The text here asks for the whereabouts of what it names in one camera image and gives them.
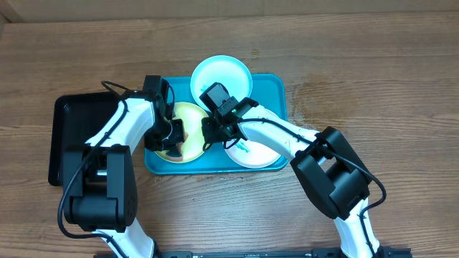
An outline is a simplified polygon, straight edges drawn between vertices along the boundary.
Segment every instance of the black tray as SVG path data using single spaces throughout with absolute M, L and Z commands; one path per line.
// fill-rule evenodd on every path
M 117 107 L 116 96 L 110 92 L 64 95 L 56 100 L 48 172 L 51 185 L 62 185 L 62 152 L 69 145 L 83 144 L 98 133 Z

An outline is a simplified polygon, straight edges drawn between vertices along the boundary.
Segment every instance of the wooden tabletop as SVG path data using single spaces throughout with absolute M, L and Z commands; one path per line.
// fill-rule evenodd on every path
M 187 76 L 228 54 L 285 84 L 288 119 L 347 137 L 388 198 L 370 212 L 382 245 L 459 252 L 459 13 L 6 24 L 0 39 L 0 257 L 90 257 L 99 239 L 57 227 L 47 182 L 54 102 Z M 332 220 L 288 166 L 272 173 L 155 176 L 133 156 L 138 219 L 162 250 L 338 247 Z M 371 201 L 380 197 L 370 185 Z

